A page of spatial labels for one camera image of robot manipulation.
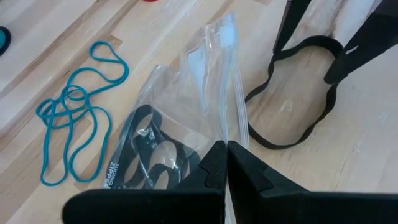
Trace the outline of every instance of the clear plastic bag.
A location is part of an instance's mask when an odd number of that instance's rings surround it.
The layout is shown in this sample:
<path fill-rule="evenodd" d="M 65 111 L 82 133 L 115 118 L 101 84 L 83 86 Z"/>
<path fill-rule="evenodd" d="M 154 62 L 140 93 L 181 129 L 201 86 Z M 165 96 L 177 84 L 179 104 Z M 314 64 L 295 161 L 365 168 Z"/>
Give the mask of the clear plastic bag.
<path fill-rule="evenodd" d="M 218 140 L 249 147 L 234 15 L 202 27 L 180 68 L 156 66 L 124 122 L 104 187 L 169 189 Z"/>

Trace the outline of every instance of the black elastic band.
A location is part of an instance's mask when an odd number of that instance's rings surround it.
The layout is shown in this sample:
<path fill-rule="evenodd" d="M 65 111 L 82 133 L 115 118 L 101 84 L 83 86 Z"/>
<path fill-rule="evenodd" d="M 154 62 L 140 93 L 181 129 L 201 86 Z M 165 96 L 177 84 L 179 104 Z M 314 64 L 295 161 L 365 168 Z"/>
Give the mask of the black elastic band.
<path fill-rule="evenodd" d="M 137 131 L 140 122 L 146 117 L 152 115 L 148 127 L 142 130 L 136 137 L 133 137 Z M 168 134 L 160 130 L 162 125 L 162 115 L 150 105 L 142 105 L 132 113 L 132 121 L 123 143 L 120 154 L 115 152 L 109 163 L 108 170 L 115 170 L 115 162 L 117 161 L 117 171 L 114 176 L 110 176 L 111 181 L 108 187 L 111 189 L 133 189 L 136 188 L 143 180 L 142 189 L 153 189 L 160 175 L 167 172 L 169 181 L 167 188 L 175 187 L 185 177 L 188 166 L 190 170 L 196 168 L 200 162 L 200 156 L 190 147 L 171 138 Z M 156 147 L 163 142 L 171 142 L 175 146 L 177 156 L 173 167 L 164 164 L 155 164 L 149 168 L 150 160 Z M 139 156 L 139 165 L 134 175 L 124 181 L 124 176 L 133 162 Z"/>
<path fill-rule="evenodd" d="M 272 59 L 269 63 L 268 66 L 268 79 L 260 86 L 258 86 L 257 88 L 253 89 L 245 98 L 245 102 L 247 103 L 251 98 L 253 98 L 254 96 L 260 94 L 262 91 L 264 91 L 268 84 L 269 81 L 272 78 L 272 75 L 274 73 L 274 64 L 275 62 L 279 61 L 279 60 L 283 60 L 286 59 L 288 57 L 291 57 L 293 55 L 295 55 L 297 52 L 299 52 L 301 49 L 305 48 L 305 47 L 309 47 L 309 46 L 317 46 L 317 47 L 323 47 L 327 50 L 329 50 L 333 56 L 335 58 L 337 58 L 338 54 L 343 50 L 343 46 L 335 39 L 332 39 L 330 37 L 326 37 L 326 36 L 322 36 L 322 35 L 318 35 L 318 36 L 313 36 L 313 37 L 309 37 L 305 40 L 303 40 L 303 42 L 299 43 L 297 46 L 292 47 L 291 49 L 287 49 L 287 50 L 282 50 L 279 52 L 275 52 L 274 56 L 272 56 Z M 286 144 L 286 145 L 276 145 L 273 144 L 271 142 L 269 142 L 268 140 L 266 140 L 265 138 L 263 138 L 256 130 L 254 130 L 254 128 L 248 123 L 249 126 L 249 134 L 252 138 L 254 138 L 259 144 L 261 144 L 262 146 L 268 148 L 268 149 L 287 149 L 293 146 L 296 146 L 298 144 L 300 144 L 301 142 L 303 142 L 304 140 L 306 140 L 309 135 L 311 134 L 312 130 L 314 129 L 314 127 L 321 121 L 323 120 L 326 115 L 333 109 L 333 107 L 335 106 L 336 103 L 336 91 L 337 91 L 337 86 L 339 83 L 335 83 L 334 85 L 332 85 L 330 87 L 330 89 L 328 90 L 328 93 L 326 94 L 326 106 L 325 109 L 323 110 L 323 113 L 319 116 L 319 118 L 312 123 L 302 134 L 301 138 L 293 143 L 293 144 Z"/>

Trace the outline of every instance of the wooden surface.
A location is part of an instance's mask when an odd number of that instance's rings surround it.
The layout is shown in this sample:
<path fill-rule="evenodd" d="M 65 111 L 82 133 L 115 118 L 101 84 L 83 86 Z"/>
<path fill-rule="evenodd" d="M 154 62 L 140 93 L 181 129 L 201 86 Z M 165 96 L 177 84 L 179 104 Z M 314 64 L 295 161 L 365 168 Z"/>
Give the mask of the wooden surface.
<path fill-rule="evenodd" d="M 313 0 L 287 46 L 314 34 L 346 44 L 378 2 Z M 45 128 L 34 114 L 38 102 L 58 95 L 71 71 L 82 65 L 119 75 L 121 68 L 88 59 L 93 41 L 111 42 L 131 68 L 123 85 L 92 99 L 111 113 L 111 155 L 123 119 L 154 65 L 171 64 L 199 27 L 225 13 L 236 11 L 245 93 L 263 82 L 284 7 L 285 0 L 0 1 L 0 25 L 13 34 L 0 57 L 0 223 L 61 222 L 68 198 L 100 186 L 103 173 L 88 185 L 72 178 L 58 187 L 40 184 Z M 103 49 L 98 53 L 109 55 Z M 303 144 L 271 151 L 251 140 L 251 151 L 310 190 L 398 192 L 397 56 L 395 46 L 345 79 L 335 109 Z M 248 105 L 254 127 L 275 143 L 296 140 L 324 107 L 328 87 L 322 78 L 331 61 L 327 51 L 307 48 L 278 62 L 269 89 Z M 87 88 L 101 85 L 90 75 L 78 82 Z M 104 134 L 105 117 L 98 116 Z M 89 118 L 76 125 L 79 137 L 73 145 L 86 139 L 92 125 Z M 61 130 L 52 137 L 47 179 L 63 174 L 66 136 Z M 76 170 L 83 176 L 95 168 L 101 143 L 96 138 L 77 158 Z"/>

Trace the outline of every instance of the black plastic piece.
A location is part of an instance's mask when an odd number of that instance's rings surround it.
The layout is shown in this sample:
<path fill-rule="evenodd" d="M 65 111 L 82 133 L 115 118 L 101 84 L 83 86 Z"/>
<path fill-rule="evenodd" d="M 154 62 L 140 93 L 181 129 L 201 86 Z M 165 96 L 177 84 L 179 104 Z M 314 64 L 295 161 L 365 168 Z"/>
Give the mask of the black plastic piece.
<path fill-rule="evenodd" d="M 217 141 L 199 165 L 167 190 L 89 190 L 71 198 L 62 219 L 77 223 L 224 223 L 227 147 Z"/>
<path fill-rule="evenodd" d="M 398 195 L 309 192 L 237 144 L 228 180 L 237 223 L 396 223 Z"/>

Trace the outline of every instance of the teal object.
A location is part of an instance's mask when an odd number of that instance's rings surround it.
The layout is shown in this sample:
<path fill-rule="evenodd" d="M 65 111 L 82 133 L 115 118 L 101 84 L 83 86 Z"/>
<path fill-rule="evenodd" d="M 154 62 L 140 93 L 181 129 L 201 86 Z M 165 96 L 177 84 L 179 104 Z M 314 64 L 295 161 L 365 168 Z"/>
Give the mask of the teal object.
<path fill-rule="evenodd" d="M 3 31 L 0 31 L 0 48 L 4 46 L 6 43 L 6 34 Z"/>
<path fill-rule="evenodd" d="M 102 58 L 102 57 L 95 56 L 94 49 L 100 45 L 108 46 L 109 49 L 112 51 L 113 55 L 116 57 L 116 59 Z M 102 108 L 100 106 L 92 106 L 90 104 L 90 97 L 122 84 L 129 75 L 129 66 L 121 57 L 119 57 L 117 55 L 117 53 L 114 51 L 112 46 L 108 42 L 105 42 L 103 40 L 94 42 L 94 44 L 89 49 L 89 53 L 90 53 L 90 57 L 96 61 L 108 62 L 108 63 L 118 63 L 118 64 L 122 65 L 124 67 L 124 72 L 119 78 L 110 79 L 110 78 L 107 78 L 102 72 L 100 72 L 99 70 L 97 70 L 95 68 L 91 68 L 91 67 L 78 68 L 74 72 L 72 72 L 72 74 L 70 75 L 70 77 L 67 81 L 67 84 L 65 85 L 65 87 L 63 88 L 63 90 L 61 92 L 61 95 L 57 99 L 48 98 L 38 105 L 38 107 L 36 108 L 36 115 L 42 119 L 44 125 L 46 125 L 46 127 L 47 127 L 47 130 L 45 132 L 45 137 L 44 137 L 44 144 L 43 144 L 43 166 L 42 166 L 42 171 L 40 174 L 40 181 L 42 184 L 44 184 L 46 186 L 56 186 L 58 184 L 61 184 L 67 178 L 69 172 L 70 172 L 71 176 L 77 182 L 91 182 L 98 176 L 98 174 L 102 168 L 102 163 L 103 163 L 105 152 L 106 152 L 106 146 L 108 144 L 109 135 L 111 134 L 111 130 L 112 130 L 112 120 L 111 120 L 109 113 L 104 108 Z M 106 80 L 109 83 L 109 85 L 103 86 L 103 87 L 93 90 L 91 92 L 87 92 L 81 86 L 72 84 L 75 77 L 77 75 L 79 75 L 81 72 L 94 72 L 94 73 L 98 74 L 100 77 L 102 77 L 104 80 Z M 65 102 L 65 100 L 67 98 L 71 101 L 83 102 L 83 104 L 81 106 L 79 106 L 78 108 L 74 108 L 74 109 L 69 108 Z M 62 106 L 63 111 L 57 112 L 58 105 Z M 106 117 L 108 118 L 108 121 L 109 121 L 109 126 L 108 126 L 108 130 L 106 131 L 104 141 L 103 141 L 103 144 L 101 147 L 98 165 L 97 165 L 93 175 L 87 179 L 81 179 L 76 174 L 75 170 L 73 169 L 73 161 L 75 160 L 75 157 L 77 156 L 77 154 L 82 149 L 84 149 L 87 145 L 89 145 L 89 143 L 95 137 L 95 134 L 97 132 L 97 126 L 98 126 L 97 118 L 94 113 L 94 111 L 96 111 L 96 110 L 103 111 L 106 114 Z M 76 118 L 73 118 L 74 114 L 79 114 L 79 115 Z M 91 135 L 89 136 L 89 138 L 82 145 L 80 145 L 79 147 L 76 148 L 76 150 L 71 154 L 71 156 L 68 160 L 68 150 L 69 150 L 70 143 L 71 143 L 72 136 L 73 136 L 74 124 L 77 121 L 79 121 L 82 117 L 84 117 L 84 115 L 86 115 L 86 114 L 90 114 L 90 116 L 93 118 L 93 131 L 92 131 Z M 68 118 L 68 122 L 63 123 L 63 124 L 58 124 L 58 125 L 54 124 L 55 118 L 64 117 L 64 116 L 66 116 Z M 48 161 L 49 161 L 49 142 L 50 142 L 52 131 L 54 129 L 61 129 L 61 128 L 69 128 L 68 137 L 67 137 L 67 140 L 66 140 L 64 148 L 63 148 L 63 167 L 64 167 L 65 172 L 63 174 L 63 177 L 59 181 L 50 183 L 44 179 L 44 174 L 47 169 Z"/>

